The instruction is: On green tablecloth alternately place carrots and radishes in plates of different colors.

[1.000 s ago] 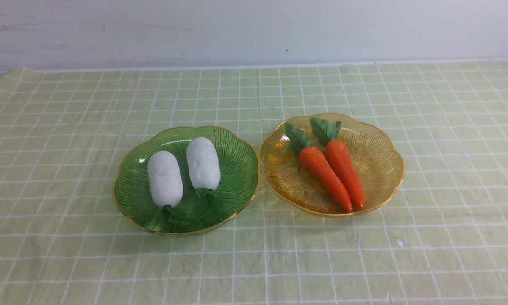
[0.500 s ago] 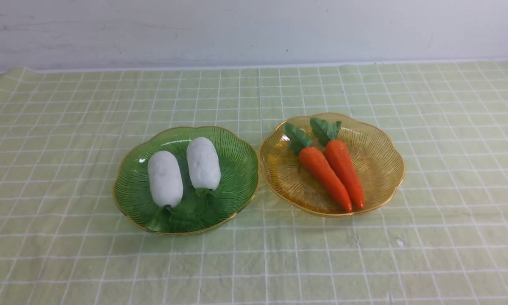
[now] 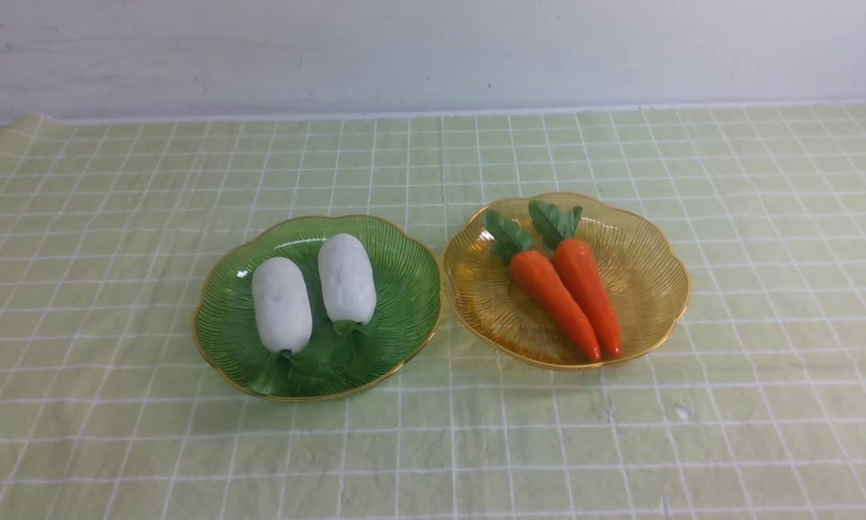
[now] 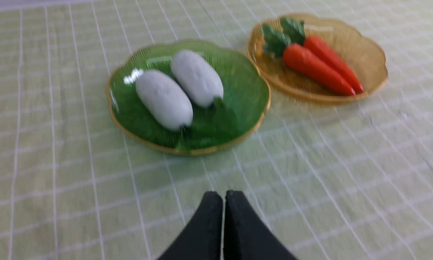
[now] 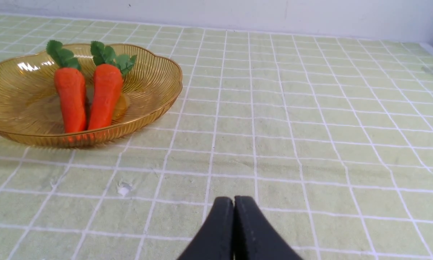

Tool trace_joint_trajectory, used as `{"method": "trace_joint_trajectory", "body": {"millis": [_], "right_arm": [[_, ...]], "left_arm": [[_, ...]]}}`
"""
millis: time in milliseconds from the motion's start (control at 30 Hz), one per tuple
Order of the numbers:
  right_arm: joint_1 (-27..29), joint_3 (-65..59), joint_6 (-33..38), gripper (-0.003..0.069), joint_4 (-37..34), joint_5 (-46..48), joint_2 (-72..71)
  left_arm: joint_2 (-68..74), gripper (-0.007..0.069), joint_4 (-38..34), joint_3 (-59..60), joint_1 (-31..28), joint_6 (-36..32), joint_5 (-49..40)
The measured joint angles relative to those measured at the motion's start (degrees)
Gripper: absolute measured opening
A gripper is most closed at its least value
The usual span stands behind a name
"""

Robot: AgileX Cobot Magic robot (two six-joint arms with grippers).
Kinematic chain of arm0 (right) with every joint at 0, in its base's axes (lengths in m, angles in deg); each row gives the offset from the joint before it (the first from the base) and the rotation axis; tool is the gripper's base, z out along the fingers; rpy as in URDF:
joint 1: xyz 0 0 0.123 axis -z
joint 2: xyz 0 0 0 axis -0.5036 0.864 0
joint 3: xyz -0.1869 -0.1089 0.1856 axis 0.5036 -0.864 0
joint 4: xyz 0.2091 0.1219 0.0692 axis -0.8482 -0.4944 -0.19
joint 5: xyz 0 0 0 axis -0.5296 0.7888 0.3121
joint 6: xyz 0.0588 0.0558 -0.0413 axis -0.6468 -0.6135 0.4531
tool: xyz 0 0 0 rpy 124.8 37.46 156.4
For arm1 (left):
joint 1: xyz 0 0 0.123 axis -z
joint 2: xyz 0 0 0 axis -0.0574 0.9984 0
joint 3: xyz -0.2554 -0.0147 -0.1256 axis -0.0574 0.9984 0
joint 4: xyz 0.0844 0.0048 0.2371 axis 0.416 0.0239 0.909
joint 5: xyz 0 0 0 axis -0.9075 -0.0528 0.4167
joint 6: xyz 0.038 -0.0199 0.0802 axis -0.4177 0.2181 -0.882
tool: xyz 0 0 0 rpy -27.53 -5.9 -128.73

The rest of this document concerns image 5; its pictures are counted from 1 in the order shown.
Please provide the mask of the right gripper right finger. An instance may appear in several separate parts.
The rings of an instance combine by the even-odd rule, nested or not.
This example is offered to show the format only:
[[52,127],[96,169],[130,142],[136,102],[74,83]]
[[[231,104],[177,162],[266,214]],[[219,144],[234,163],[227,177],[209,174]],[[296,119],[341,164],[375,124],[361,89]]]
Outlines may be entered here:
[[251,196],[235,196],[233,250],[236,260],[301,260],[269,223]]

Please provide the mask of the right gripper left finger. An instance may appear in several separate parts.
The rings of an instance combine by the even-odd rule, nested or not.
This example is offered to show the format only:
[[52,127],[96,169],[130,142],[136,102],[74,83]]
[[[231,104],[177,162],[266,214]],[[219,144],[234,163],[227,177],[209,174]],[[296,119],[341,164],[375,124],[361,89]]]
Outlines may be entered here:
[[233,217],[232,199],[215,198],[205,222],[178,259],[232,260]]

